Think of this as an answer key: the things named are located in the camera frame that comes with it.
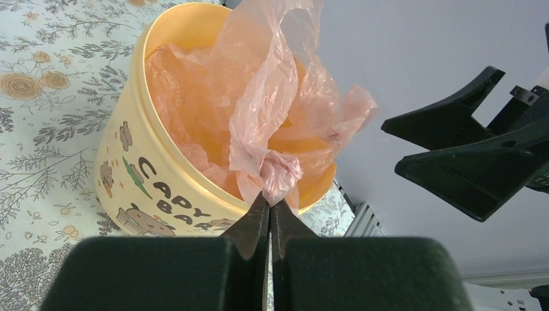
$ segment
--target gray wall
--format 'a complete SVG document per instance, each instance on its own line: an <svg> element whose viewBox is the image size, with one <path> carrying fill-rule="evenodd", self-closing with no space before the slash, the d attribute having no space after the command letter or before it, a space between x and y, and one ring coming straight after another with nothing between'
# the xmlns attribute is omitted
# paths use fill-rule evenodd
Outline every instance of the gray wall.
<svg viewBox="0 0 549 311"><path fill-rule="evenodd" d="M358 83L381 107L338 157L338 180L355 200L368 200L388 235L441 241L464 275L549 270L549 196L522 190L477 223L395 175L403 156L424 150L379 127L493 65L507 75L475 113L487 125L514 85L531 87L549 65L548 21L547 0L326 0L319 56L343 90Z"/></svg>

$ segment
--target twisted plastic bag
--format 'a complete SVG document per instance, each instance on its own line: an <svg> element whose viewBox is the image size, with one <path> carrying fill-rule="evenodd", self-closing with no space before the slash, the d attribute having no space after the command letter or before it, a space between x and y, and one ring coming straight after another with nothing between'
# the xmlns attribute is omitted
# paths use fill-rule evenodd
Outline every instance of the twisted plastic bag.
<svg viewBox="0 0 549 311"><path fill-rule="evenodd" d="M169 44L146 62L164 126L208 179L249 205L299 205L374 116L358 86L340 99L314 54L321 0L243 0L210 49Z"/></svg>

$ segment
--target table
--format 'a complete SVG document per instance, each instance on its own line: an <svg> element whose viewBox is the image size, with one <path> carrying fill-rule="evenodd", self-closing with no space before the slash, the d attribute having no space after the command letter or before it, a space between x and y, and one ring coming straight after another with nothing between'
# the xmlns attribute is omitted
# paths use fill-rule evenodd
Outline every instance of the table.
<svg viewBox="0 0 549 311"><path fill-rule="evenodd" d="M95 196L96 147L135 40L175 4L0 0L0 310L37 309L78 241L122 234ZM322 236L353 218L335 186L301 216Z"/></svg>

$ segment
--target screw hole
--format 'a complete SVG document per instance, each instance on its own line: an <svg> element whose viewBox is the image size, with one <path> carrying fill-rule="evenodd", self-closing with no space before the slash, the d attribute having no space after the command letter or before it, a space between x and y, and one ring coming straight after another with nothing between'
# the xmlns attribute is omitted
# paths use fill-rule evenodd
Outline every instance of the screw hole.
<svg viewBox="0 0 549 311"><path fill-rule="evenodd" d="M516 141L506 141L501 144L501 147L503 148L512 148L517 144Z"/></svg>

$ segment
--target floral pattern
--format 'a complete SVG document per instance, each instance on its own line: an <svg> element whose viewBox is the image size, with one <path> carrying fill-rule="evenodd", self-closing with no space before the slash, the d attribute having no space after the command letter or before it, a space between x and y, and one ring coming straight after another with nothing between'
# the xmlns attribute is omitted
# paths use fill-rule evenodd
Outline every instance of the floral pattern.
<svg viewBox="0 0 549 311"><path fill-rule="evenodd" d="M95 148L137 37L180 2L0 0L0 310L37 309L75 243L122 234L95 196ZM326 236L352 218L336 187L302 216Z"/></svg>

